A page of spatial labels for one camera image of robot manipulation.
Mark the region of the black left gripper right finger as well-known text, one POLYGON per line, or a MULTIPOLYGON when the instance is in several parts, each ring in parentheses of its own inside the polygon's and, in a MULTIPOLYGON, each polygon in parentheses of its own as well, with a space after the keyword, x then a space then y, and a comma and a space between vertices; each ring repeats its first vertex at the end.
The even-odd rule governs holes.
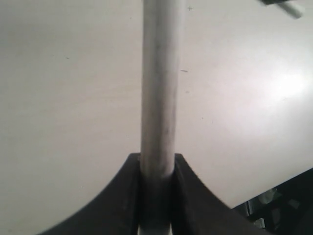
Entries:
POLYGON ((171 224, 174 235, 263 235, 217 198, 181 154, 172 176, 171 224))

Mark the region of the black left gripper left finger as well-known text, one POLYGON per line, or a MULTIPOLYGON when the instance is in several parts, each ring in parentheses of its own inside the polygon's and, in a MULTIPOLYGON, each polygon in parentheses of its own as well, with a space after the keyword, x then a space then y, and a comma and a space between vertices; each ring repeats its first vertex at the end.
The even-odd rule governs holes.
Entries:
POLYGON ((136 235, 139 221, 139 154, 130 154, 110 183, 71 217, 43 235, 136 235))

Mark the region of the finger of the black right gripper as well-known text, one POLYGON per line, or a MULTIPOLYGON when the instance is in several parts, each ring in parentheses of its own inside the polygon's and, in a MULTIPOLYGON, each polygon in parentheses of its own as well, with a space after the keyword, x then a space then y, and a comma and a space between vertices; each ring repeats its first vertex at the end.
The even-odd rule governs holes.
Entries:
POLYGON ((272 5, 272 4, 281 4, 281 3, 285 3, 291 0, 260 0, 260 2, 262 2, 265 5, 272 5))

